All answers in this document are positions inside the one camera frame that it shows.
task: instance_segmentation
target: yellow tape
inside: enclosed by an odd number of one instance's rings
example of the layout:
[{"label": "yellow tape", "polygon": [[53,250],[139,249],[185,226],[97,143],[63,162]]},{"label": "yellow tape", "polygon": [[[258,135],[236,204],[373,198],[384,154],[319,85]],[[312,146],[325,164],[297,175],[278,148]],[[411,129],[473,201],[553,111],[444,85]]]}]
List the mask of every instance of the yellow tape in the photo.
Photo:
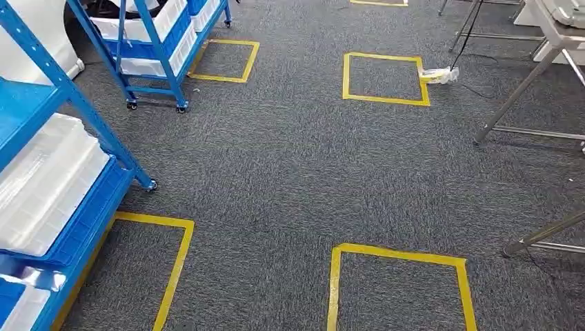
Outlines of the yellow tape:
[{"label": "yellow tape", "polygon": [[233,40],[233,39],[209,39],[208,40],[209,43],[226,43],[226,44],[230,44],[230,45],[247,45],[247,46],[252,46],[252,51],[250,52],[250,56],[248,57],[248,60],[246,62],[246,66],[244,67],[244,73],[242,74],[241,77],[223,77],[223,76],[215,76],[212,74],[195,74],[195,69],[197,67],[197,64],[199,63],[199,61],[201,61],[201,57],[203,56],[203,51],[204,49],[202,49],[200,51],[201,56],[199,56],[199,53],[197,53],[197,56],[199,58],[195,58],[195,61],[193,61],[193,64],[191,65],[189,72],[188,72],[188,76],[190,78],[196,78],[196,79],[206,79],[206,80],[210,80],[210,81],[229,81],[232,83],[245,83],[248,81],[248,77],[250,76],[250,72],[252,72],[252,66],[254,65],[254,61],[256,60],[256,56],[258,54],[258,49],[260,48],[260,43],[257,41],[248,41],[248,40]]},{"label": "yellow tape", "polygon": [[166,322],[168,311],[170,309],[170,304],[172,303],[172,298],[175,295],[175,290],[177,289],[181,271],[183,270],[183,264],[185,263],[185,258],[187,257],[187,251],[189,250],[191,237],[193,236],[193,230],[195,229],[195,222],[187,219],[172,219],[170,217],[134,214],[131,212],[116,212],[115,218],[123,219],[125,221],[185,228],[185,233],[183,234],[183,239],[181,240],[181,245],[179,246],[179,251],[177,253],[177,259],[175,260],[175,265],[172,267],[170,278],[168,280],[168,284],[161,301],[161,306],[157,314],[157,319],[155,320],[155,326],[152,328],[154,331],[163,330],[164,323]]},{"label": "yellow tape", "polygon": [[351,3],[358,3],[360,5],[377,5],[377,6],[392,6],[392,7],[408,7],[408,0],[404,0],[403,3],[386,3],[377,1],[360,1],[360,0],[349,0]]},{"label": "yellow tape", "polygon": [[371,54],[371,53],[362,53],[362,52],[348,52],[344,54],[344,71],[343,71],[343,78],[342,78],[342,88],[341,88],[341,97],[342,99],[354,99],[354,100],[362,100],[362,101],[374,101],[374,102],[386,102],[386,103],[399,103],[403,105],[413,105],[413,106],[430,106],[430,101],[428,99],[428,90],[426,88],[426,82],[421,80],[419,77],[419,86],[421,91],[421,100],[410,100],[410,99],[398,99],[398,98],[386,98],[386,97],[371,97],[367,95],[357,95],[349,93],[349,76],[350,76],[350,63],[351,57],[369,57],[371,59],[383,59],[383,60],[393,60],[393,61],[412,61],[415,62],[417,65],[417,72],[416,75],[418,77],[418,72],[422,72],[422,59],[420,57],[395,57],[392,55],[381,55],[381,54]]},{"label": "yellow tape", "polygon": [[378,257],[435,263],[440,265],[451,265],[455,267],[455,270],[457,271],[457,283],[459,284],[459,293],[461,295],[466,329],[467,331],[477,331],[477,326],[475,324],[475,314],[473,313],[473,304],[471,301],[471,290],[469,288],[467,271],[465,269],[465,259],[428,253],[400,252],[397,250],[389,250],[387,248],[357,245],[354,243],[342,243],[341,245],[334,247],[331,251],[327,331],[335,331],[337,329],[337,313],[339,311],[339,278],[341,272],[342,252],[375,255]]}]

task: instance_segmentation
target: plastic bag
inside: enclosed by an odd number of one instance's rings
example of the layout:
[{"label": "plastic bag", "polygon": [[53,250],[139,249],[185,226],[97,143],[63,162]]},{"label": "plastic bag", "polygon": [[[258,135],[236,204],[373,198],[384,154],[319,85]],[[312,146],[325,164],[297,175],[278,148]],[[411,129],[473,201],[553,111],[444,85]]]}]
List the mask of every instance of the plastic bag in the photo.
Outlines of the plastic bag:
[{"label": "plastic bag", "polygon": [[451,67],[422,70],[419,72],[419,77],[427,84],[447,84],[450,81],[457,81],[459,67],[455,67],[452,70]]}]

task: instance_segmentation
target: black cable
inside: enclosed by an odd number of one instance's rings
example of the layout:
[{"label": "black cable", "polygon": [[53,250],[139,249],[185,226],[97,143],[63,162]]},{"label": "black cable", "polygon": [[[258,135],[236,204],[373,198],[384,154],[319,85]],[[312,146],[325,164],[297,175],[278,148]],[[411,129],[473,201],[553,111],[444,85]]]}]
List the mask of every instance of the black cable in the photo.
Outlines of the black cable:
[{"label": "black cable", "polygon": [[552,275],[550,272],[546,271],[545,269],[543,269],[540,264],[536,263],[536,260],[534,260],[534,257],[532,256],[532,254],[530,253],[530,251],[528,250],[528,247],[526,248],[526,252],[528,253],[528,256],[531,258],[531,261],[534,265],[536,265],[540,271],[544,272],[545,274],[547,274],[550,278],[553,279],[553,281],[557,280],[557,277]]},{"label": "black cable", "polygon": [[465,36],[465,40],[463,41],[463,46],[461,47],[461,50],[459,51],[459,54],[457,55],[457,57],[455,57],[455,61],[453,61],[453,64],[451,65],[451,69],[453,70],[453,68],[455,67],[455,64],[457,63],[457,60],[459,60],[459,57],[461,56],[461,54],[463,53],[463,50],[465,49],[465,46],[467,46],[467,41],[469,40],[469,35],[471,34],[471,31],[473,30],[473,26],[475,25],[475,20],[477,20],[477,16],[479,15],[479,10],[482,9],[482,4],[484,4],[484,0],[479,0],[479,5],[477,6],[477,12],[475,12],[475,16],[473,17],[473,21],[471,21],[471,25],[469,26],[469,31],[467,32],[467,35]]},{"label": "black cable", "polygon": [[461,86],[463,86],[464,88],[466,88],[466,89],[470,90],[471,92],[473,92],[473,93],[475,93],[475,94],[479,95],[480,97],[482,97],[482,98],[484,98],[484,99],[490,99],[490,100],[493,100],[493,99],[495,99],[495,97],[489,97],[489,96],[487,96],[487,95],[485,95],[485,94],[479,93],[478,91],[476,91],[476,90],[474,90],[474,89],[470,88],[469,86],[467,86],[467,85],[465,85],[465,84],[463,84],[463,83],[460,83],[460,85],[461,85]]}]

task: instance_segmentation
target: white object on floor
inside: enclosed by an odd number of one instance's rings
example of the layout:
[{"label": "white object on floor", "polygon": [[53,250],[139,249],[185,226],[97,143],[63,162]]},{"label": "white object on floor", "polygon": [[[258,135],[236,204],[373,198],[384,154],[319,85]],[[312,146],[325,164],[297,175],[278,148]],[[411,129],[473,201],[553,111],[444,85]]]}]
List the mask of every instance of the white object on floor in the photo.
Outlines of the white object on floor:
[{"label": "white object on floor", "polygon": [[[120,0],[110,0],[110,1],[115,3],[116,6],[118,6],[118,8],[120,8],[120,6],[122,6]],[[154,8],[159,6],[159,2],[157,0],[144,0],[144,3],[146,4],[146,7],[148,8],[148,10],[154,9]],[[134,0],[127,0],[126,1],[126,12],[138,12],[138,9],[136,8],[136,4],[134,3]]]},{"label": "white object on floor", "polygon": [[24,292],[6,321],[4,321],[0,331],[31,330],[45,303],[47,303],[50,293],[49,290],[41,290],[26,285]]},{"label": "white object on floor", "polygon": [[441,69],[427,69],[419,72],[421,81],[427,84],[447,84],[450,81],[457,81],[459,77],[459,67],[441,68]]},{"label": "white object on floor", "polygon": [[[65,32],[63,10],[66,0],[8,0],[32,33],[40,40],[53,59],[63,68],[69,78],[74,78],[83,69]],[[11,81],[52,85],[47,76],[34,64],[16,41],[0,28],[0,77]]]},{"label": "white object on floor", "polygon": [[[195,41],[197,40],[197,33],[195,33],[195,25],[193,22],[189,24],[189,28],[181,38],[179,45],[170,56],[169,62],[172,72],[175,76],[183,67],[187,57],[191,52]],[[121,60],[122,72],[124,74],[150,74],[153,76],[165,77],[163,66],[158,60],[151,59],[132,59],[123,57]]]},{"label": "white object on floor", "polygon": [[0,248],[43,256],[108,159],[81,120],[52,115],[0,172]]},{"label": "white object on floor", "polygon": [[[166,38],[186,7],[187,0],[169,0],[159,14],[152,19],[161,41]],[[101,17],[90,17],[90,19],[97,26],[104,39],[118,40],[118,19],[104,19]],[[124,39],[150,42],[150,37],[141,19],[126,19],[124,21],[124,33]]]},{"label": "white object on floor", "polygon": [[219,7],[219,2],[220,2],[219,0],[207,0],[207,2],[205,2],[205,5],[203,5],[201,10],[199,11],[199,14],[191,16],[191,21],[195,25],[195,31],[197,32],[203,31],[203,29],[211,19],[211,16],[213,16],[213,13],[215,12],[215,10],[217,10],[217,7]]},{"label": "white object on floor", "polygon": [[[527,6],[520,11],[520,14],[514,20],[514,24],[517,26],[538,26],[538,22],[534,20],[532,13]],[[533,54],[533,61],[540,62],[546,54],[551,50],[551,47],[545,44],[541,47],[536,54]],[[585,66],[585,43],[579,45],[577,50],[568,50],[575,63],[579,66]],[[555,58],[553,63],[568,64],[565,57],[561,54]]]}]

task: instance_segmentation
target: caster wheel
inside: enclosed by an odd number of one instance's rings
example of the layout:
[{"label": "caster wheel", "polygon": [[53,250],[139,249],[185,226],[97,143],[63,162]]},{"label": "caster wheel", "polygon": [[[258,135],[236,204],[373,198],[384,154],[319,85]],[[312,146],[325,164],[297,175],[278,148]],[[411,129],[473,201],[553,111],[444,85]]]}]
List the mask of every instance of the caster wheel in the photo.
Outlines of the caster wheel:
[{"label": "caster wheel", "polygon": [[138,103],[129,101],[126,103],[126,108],[129,110],[136,110],[138,109]]},{"label": "caster wheel", "polygon": [[156,179],[152,179],[152,187],[146,189],[146,192],[156,191],[158,187],[159,187],[159,184],[157,184],[157,180]]}]

